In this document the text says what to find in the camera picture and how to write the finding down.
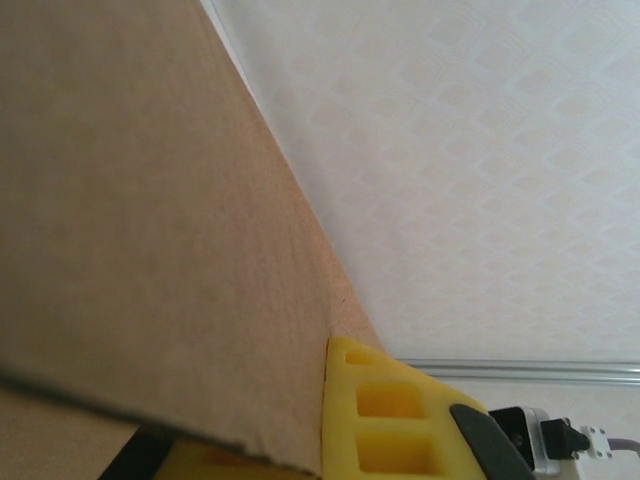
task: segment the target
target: black plastic part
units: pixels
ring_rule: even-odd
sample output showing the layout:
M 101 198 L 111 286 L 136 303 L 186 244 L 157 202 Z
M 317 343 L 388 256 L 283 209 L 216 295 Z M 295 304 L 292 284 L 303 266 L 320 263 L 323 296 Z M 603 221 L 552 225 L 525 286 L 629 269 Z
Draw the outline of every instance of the black plastic part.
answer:
M 98 480 L 152 480 L 173 439 L 138 429 Z
M 489 415 L 498 422 L 500 428 L 511 441 L 516 450 L 520 452 L 529 468 L 533 471 L 535 464 L 533 460 L 533 447 L 524 411 L 520 407 L 502 408 L 492 410 Z
M 547 457 L 554 460 L 570 460 L 575 452 L 591 448 L 589 437 L 578 432 L 558 418 L 540 422 Z
M 449 411 L 487 480 L 535 480 L 493 418 L 468 405 L 452 405 Z

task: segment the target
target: patterned wallpaper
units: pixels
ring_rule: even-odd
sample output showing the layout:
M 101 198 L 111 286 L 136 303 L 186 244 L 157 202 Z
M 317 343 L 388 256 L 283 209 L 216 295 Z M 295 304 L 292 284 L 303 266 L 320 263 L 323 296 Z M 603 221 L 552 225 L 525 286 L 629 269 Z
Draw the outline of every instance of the patterned wallpaper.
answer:
M 203 2 L 392 354 L 640 360 L 640 3 Z
M 577 387 L 545 384 L 449 381 L 488 409 L 514 405 L 541 408 L 551 418 L 569 417 L 574 426 L 604 428 L 609 437 L 639 439 L 640 393 L 630 387 Z M 640 478 L 640 460 L 630 452 L 617 452 L 611 461 L 585 461 L 588 480 Z

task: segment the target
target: yellow foam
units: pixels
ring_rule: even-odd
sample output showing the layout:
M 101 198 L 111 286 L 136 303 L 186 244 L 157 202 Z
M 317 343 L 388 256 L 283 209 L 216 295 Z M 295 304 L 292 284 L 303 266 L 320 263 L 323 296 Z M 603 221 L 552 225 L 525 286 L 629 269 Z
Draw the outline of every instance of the yellow foam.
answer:
M 154 480 L 309 480 L 301 473 L 266 465 L 190 440 L 177 440 Z
M 486 412 L 463 393 L 359 344 L 329 342 L 324 387 L 325 480 L 485 480 L 449 413 Z

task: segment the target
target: gray cable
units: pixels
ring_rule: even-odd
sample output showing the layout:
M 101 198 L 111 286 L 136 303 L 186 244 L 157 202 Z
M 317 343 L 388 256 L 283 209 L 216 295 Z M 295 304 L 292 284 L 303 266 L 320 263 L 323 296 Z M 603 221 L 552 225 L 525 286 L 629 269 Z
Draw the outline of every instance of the gray cable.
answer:
M 629 450 L 636 452 L 640 457 L 640 442 L 628 438 L 608 438 L 607 440 L 611 450 Z

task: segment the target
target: brown cardboard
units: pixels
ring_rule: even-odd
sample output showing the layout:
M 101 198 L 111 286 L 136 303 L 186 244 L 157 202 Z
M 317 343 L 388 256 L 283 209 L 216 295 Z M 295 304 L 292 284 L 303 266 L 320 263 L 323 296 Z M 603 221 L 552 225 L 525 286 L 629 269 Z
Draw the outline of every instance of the brown cardboard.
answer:
M 135 428 L 0 390 L 0 479 L 91 480 Z
M 2 21 L 5 382 L 319 473 L 327 338 L 379 342 L 200 4 Z

